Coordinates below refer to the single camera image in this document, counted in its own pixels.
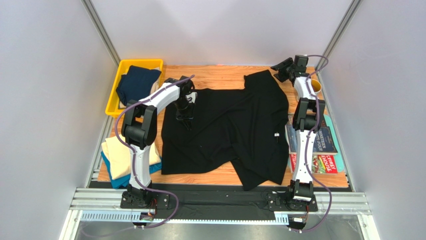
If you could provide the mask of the black t shirt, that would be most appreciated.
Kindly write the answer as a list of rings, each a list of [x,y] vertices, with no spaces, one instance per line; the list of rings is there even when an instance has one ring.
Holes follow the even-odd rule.
[[[204,174],[231,163],[245,191],[283,182],[289,101],[269,70],[244,76],[244,89],[199,89],[191,129],[170,104],[161,128],[163,175]]]

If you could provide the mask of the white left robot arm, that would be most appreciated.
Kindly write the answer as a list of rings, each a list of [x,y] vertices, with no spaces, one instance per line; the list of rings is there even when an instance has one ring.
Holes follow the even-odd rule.
[[[124,117],[121,135],[125,140],[117,139],[129,148],[131,154],[130,189],[153,191],[150,187],[150,151],[157,138],[158,115],[162,110],[173,104],[176,120],[187,130],[192,129],[197,98],[193,77],[168,78],[158,90],[134,101],[118,116],[119,119]]]

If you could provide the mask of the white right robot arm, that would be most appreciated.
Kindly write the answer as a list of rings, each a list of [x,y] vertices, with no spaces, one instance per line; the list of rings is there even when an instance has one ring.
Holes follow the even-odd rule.
[[[320,100],[312,85],[312,75],[307,73],[309,56],[295,55],[271,67],[279,82],[290,81],[294,87],[298,103],[293,116],[292,127],[296,135],[296,165],[292,184],[313,184],[311,172],[314,142],[320,123],[324,118],[325,101]]]

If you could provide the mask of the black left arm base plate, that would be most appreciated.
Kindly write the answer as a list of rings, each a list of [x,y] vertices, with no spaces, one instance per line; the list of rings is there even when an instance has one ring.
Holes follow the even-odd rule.
[[[126,190],[122,193],[120,207],[122,209],[160,209],[169,207],[170,194],[146,190]]]

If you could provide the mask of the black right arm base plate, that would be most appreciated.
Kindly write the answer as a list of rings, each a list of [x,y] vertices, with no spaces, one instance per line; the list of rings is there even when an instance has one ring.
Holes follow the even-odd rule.
[[[274,212],[317,212],[319,210],[316,196],[310,201],[292,199],[289,193],[284,191],[271,191],[266,194],[268,209]]]

